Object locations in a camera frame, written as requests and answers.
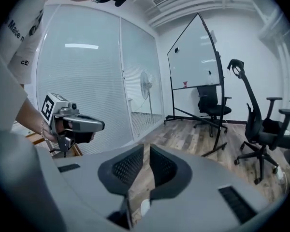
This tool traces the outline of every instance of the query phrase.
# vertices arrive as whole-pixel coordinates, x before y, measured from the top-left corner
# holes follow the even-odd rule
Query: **hand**
[[[72,123],[71,122],[69,122],[69,127],[72,129]],[[51,141],[53,143],[58,143],[57,138],[52,134],[52,132],[51,132],[51,130],[50,130],[50,128],[49,128],[49,126],[48,126],[48,124],[46,122],[44,122],[44,124],[43,124],[43,129],[44,129],[45,138],[47,138],[49,141]],[[56,122],[56,130],[57,130],[58,133],[61,133],[61,132],[64,131],[64,126],[63,126],[62,120],[59,120],[59,121]],[[96,133],[93,133],[90,141],[93,140],[95,134]]]

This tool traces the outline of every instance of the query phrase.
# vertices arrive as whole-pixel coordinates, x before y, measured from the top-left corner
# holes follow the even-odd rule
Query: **whiteboard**
[[[215,49],[199,14],[178,38],[169,51],[168,58],[173,90],[219,85]]]

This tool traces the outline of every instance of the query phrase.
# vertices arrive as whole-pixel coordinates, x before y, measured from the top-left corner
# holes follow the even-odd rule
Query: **chair wheel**
[[[261,182],[260,178],[257,178],[257,179],[254,180],[255,185],[259,184],[260,182]]]

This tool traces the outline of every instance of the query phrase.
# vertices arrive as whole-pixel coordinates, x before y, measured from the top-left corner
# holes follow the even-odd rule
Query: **person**
[[[9,69],[22,88],[31,83],[31,65],[42,37],[42,18],[46,1],[20,0],[0,29],[0,61]],[[22,104],[16,120],[43,138],[52,142],[57,141],[40,112],[34,108],[28,98]],[[57,123],[56,129],[58,132],[64,130],[62,121]]]

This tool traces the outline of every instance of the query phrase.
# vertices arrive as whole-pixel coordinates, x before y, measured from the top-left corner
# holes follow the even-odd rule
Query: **bracelet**
[[[42,123],[41,123],[41,136],[44,138],[44,140],[47,140],[47,138],[44,135],[44,128],[43,128],[44,122],[45,122],[45,120],[43,119],[42,120]]]

